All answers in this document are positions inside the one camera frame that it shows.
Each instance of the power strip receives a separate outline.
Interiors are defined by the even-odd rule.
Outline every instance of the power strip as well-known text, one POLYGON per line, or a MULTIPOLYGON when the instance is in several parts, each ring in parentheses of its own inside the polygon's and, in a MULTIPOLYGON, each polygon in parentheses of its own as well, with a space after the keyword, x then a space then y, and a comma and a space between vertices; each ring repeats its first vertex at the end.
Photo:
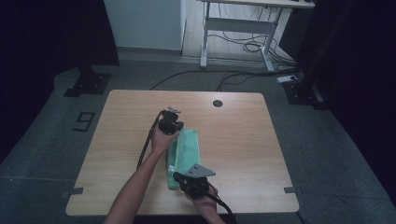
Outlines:
POLYGON ((284 83, 297 80, 296 76, 286 76, 286 77, 279 77, 276 79, 277 83, 284 83))

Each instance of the wooden table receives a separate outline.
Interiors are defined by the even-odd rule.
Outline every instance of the wooden table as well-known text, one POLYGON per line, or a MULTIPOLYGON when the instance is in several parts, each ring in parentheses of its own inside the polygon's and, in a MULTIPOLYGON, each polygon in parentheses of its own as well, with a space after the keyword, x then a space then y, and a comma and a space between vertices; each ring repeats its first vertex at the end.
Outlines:
POLYGON ((261 34, 268 35, 265 44, 261 50, 265 65, 269 72, 275 72, 269 55, 269 48, 274 39, 276 27, 284 7, 290 8, 313 8, 313 2, 305 2, 300 0, 298 2, 291 0, 199 0, 206 3, 205 26, 204 26, 204 42, 201 49, 200 66, 206 68, 207 64, 207 33, 209 30, 213 31, 229 31, 238 33, 261 34), (211 18, 209 15, 210 3, 224 3, 224 4, 239 4, 239 5, 253 5, 263 7, 279 7, 276 17, 273 21, 248 21, 236 20, 229 18, 211 18))
MULTIPOLYGON (((66 208, 70 216, 106 215, 132 175, 157 114, 172 106, 186 129, 198 132, 201 164, 235 213, 296 212, 276 133, 259 93, 112 91, 66 208), (213 102, 220 100, 222 107, 213 102)), ((156 166, 140 215, 197 214, 181 190, 167 187, 166 156, 156 166)), ((220 213, 226 211, 219 206, 220 213)))

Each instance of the mint green towel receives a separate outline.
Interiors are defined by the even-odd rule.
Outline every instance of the mint green towel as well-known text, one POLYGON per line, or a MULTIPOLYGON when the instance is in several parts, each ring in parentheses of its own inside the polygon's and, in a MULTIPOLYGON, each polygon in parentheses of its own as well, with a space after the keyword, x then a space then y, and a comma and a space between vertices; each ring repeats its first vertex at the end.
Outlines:
POLYGON ((172 174, 185 174, 194 164, 200 164, 198 134, 195 130, 182 129, 168 149, 168 188, 176 189, 179 184, 172 174))

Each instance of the white wall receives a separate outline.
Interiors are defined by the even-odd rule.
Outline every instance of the white wall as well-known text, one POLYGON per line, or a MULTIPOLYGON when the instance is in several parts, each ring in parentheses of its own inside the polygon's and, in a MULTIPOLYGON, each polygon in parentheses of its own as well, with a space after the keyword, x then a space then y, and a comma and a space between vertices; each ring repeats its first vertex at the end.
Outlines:
POLYGON ((185 0, 105 0, 117 47, 181 50, 185 0))

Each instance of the human arm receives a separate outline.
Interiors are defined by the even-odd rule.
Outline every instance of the human arm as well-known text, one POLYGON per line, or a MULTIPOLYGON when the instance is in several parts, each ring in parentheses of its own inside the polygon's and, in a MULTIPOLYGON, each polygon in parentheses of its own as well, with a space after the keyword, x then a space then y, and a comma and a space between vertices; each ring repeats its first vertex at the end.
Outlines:
POLYGON ((133 223, 158 160, 177 136, 178 132, 166 135, 160 131, 158 125, 155 127, 151 136, 152 150, 117 195, 105 224, 133 223))
MULTIPOLYGON (((209 192, 213 196, 218 195, 218 190, 212 185, 209 188, 209 192)), ((222 218, 219 216, 217 203, 208 197, 202 197, 200 199, 191 200, 195 205, 198 213, 209 223, 209 224, 225 224, 222 218)))

